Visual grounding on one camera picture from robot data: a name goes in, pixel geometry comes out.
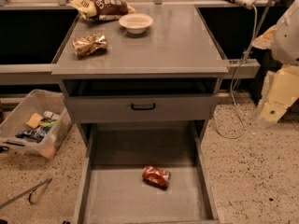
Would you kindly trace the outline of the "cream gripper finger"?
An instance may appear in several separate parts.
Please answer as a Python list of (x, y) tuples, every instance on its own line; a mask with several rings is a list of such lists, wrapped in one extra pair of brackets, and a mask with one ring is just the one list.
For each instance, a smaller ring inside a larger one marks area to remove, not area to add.
[(262, 128), (277, 124), (298, 99), (299, 66), (284, 64), (276, 73), (268, 73), (264, 80), (256, 124)]
[(276, 25), (268, 28), (262, 35), (259, 35), (252, 42), (252, 46), (256, 49), (271, 49)]

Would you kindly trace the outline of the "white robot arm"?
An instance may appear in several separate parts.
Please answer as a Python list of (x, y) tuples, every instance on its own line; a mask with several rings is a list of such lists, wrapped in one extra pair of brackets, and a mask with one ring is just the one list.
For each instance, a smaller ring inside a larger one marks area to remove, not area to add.
[(252, 43), (257, 49), (270, 49), (274, 60), (282, 63), (276, 72), (269, 72), (268, 92), (260, 102), (258, 126), (271, 127), (299, 99), (299, 0), (294, 0), (276, 25)]

